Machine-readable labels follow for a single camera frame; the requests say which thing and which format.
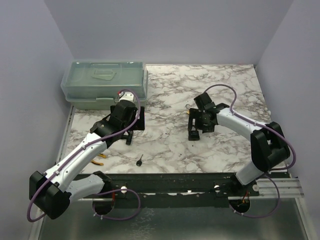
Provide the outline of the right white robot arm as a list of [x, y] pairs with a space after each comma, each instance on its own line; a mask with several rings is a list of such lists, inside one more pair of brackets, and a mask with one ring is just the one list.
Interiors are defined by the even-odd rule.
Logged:
[[215, 104], [207, 92], [194, 98], [197, 108], [189, 109], [188, 140], [198, 141], [199, 130], [213, 133], [216, 126], [228, 128], [250, 142], [251, 161], [231, 177], [230, 191], [241, 196], [248, 185], [288, 159], [291, 155], [281, 126], [276, 122], [256, 122], [236, 115], [225, 103]]

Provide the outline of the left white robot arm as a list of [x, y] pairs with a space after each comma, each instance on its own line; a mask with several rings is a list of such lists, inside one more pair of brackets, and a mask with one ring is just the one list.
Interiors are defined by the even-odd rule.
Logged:
[[111, 106], [109, 115], [94, 123], [82, 142], [67, 157], [43, 173], [35, 171], [29, 177], [27, 220], [36, 222], [41, 219], [40, 216], [31, 217], [33, 205], [43, 212], [43, 216], [55, 220], [71, 203], [84, 197], [96, 195], [104, 198], [117, 192], [126, 194], [129, 189], [116, 188], [101, 171], [79, 180], [76, 176], [97, 155], [122, 140], [125, 133], [144, 130], [144, 110], [139, 100], [126, 93], [116, 105]]

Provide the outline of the brass padlock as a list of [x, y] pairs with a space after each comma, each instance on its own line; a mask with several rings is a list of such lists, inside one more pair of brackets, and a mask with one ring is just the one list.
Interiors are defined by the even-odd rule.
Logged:
[[185, 105], [185, 108], [187, 109], [187, 111], [189, 111], [189, 110], [190, 110], [190, 108], [191, 108], [191, 105], [186, 104], [186, 105]]

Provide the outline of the black head key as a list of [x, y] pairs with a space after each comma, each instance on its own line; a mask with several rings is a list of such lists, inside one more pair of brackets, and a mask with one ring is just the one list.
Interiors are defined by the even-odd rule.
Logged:
[[136, 165], [138, 166], [138, 167], [140, 167], [141, 165], [142, 165], [142, 158], [143, 158], [143, 154], [141, 155], [141, 157], [136, 161]]

